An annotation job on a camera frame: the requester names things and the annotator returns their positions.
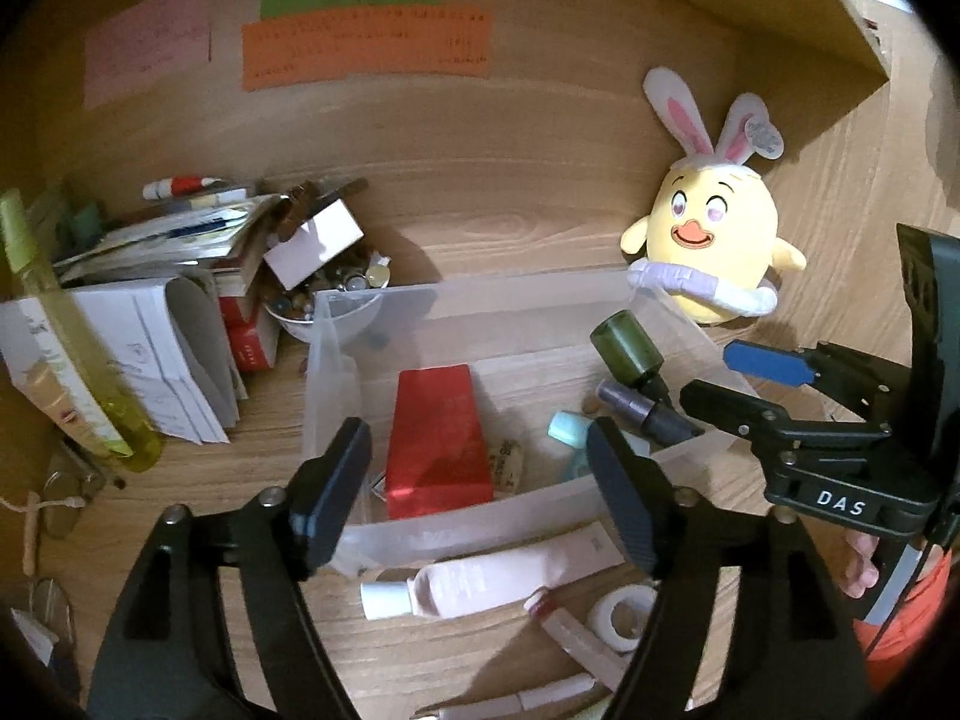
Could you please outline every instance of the green bottle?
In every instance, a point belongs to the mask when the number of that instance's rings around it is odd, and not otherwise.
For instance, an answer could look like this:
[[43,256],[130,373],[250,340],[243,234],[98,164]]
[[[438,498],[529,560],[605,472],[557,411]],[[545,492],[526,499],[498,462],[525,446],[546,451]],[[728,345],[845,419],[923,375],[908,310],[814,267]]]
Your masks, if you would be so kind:
[[16,189],[0,197],[0,229],[10,269],[23,285],[21,303],[30,332],[69,394],[74,410],[86,420],[104,451],[131,471],[157,462],[163,443],[139,401],[109,365],[86,319],[56,282],[53,268],[37,246]]
[[616,381],[673,408],[659,375],[664,356],[632,311],[624,309],[604,319],[590,333],[590,341]]

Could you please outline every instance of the red package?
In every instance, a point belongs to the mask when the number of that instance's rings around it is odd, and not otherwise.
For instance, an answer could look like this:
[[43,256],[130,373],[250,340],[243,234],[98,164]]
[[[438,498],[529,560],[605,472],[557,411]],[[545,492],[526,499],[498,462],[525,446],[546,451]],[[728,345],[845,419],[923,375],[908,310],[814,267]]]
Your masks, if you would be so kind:
[[386,498],[390,519],[493,500],[487,447],[467,365],[400,372]]
[[280,324],[262,306],[253,309],[248,322],[230,327],[227,336],[239,370],[245,373],[270,370],[277,361]]
[[239,327],[246,324],[253,316],[253,309],[256,308],[256,292],[250,290],[241,298],[219,298],[220,316],[224,318],[224,325],[229,327]]

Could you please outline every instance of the black cable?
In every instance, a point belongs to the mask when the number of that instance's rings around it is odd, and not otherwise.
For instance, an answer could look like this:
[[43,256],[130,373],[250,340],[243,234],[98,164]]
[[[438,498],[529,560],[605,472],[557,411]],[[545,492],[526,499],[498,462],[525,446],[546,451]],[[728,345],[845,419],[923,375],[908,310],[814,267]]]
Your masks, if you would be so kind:
[[894,621],[894,618],[896,617],[896,615],[898,615],[901,612],[901,609],[904,607],[904,604],[906,603],[907,596],[910,595],[910,591],[913,589],[913,586],[917,581],[917,577],[920,576],[920,571],[923,571],[923,567],[926,565],[926,561],[930,557],[930,552],[932,551],[932,549],[933,549],[933,541],[928,541],[926,543],[926,546],[923,548],[923,552],[920,552],[920,560],[917,560],[917,566],[916,568],[913,569],[913,573],[910,575],[910,581],[908,581],[907,584],[904,585],[904,589],[901,590],[901,594],[899,594],[899,598],[896,599],[896,603],[894,604],[893,610],[887,616],[887,618],[883,621],[883,624],[880,626],[880,630],[877,631],[877,635],[875,635],[870,641],[870,644],[867,645],[867,649],[864,650],[863,652],[864,659],[870,658],[870,654],[872,653],[872,651],[874,651],[875,646],[880,644],[880,640],[882,640],[882,638],[886,634],[887,629],[890,628],[890,624]]

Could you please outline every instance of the roll of tape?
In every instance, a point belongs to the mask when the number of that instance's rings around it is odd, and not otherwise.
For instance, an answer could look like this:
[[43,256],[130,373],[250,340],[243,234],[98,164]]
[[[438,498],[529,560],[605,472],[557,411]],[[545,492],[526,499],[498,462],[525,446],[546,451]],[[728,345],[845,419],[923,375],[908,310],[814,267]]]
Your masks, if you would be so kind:
[[[624,584],[598,600],[587,615],[587,625],[597,638],[611,650],[627,653],[637,649],[640,636],[646,625],[647,617],[656,603],[656,590],[646,584]],[[621,637],[613,627],[613,610],[619,604],[627,605],[637,618],[637,624],[630,638]]]

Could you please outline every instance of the plush toy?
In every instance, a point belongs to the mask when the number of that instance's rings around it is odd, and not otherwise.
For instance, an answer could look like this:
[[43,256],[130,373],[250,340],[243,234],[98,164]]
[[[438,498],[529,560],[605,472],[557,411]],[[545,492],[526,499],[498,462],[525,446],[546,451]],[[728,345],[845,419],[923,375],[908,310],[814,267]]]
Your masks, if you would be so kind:
[[752,153],[784,153],[763,100],[744,94],[733,102],[714,152],[678,74],[651,70],[643,90],[686,156],[670,167],[650,215],[620,238],[627,254],[647,245],[647,256],[630,268],[632,283],[664,288],[700,324],[770,314],[776,289],[763,278],[767,269],[802,271],[806,259],[776,237],[770,191],[743,165]]

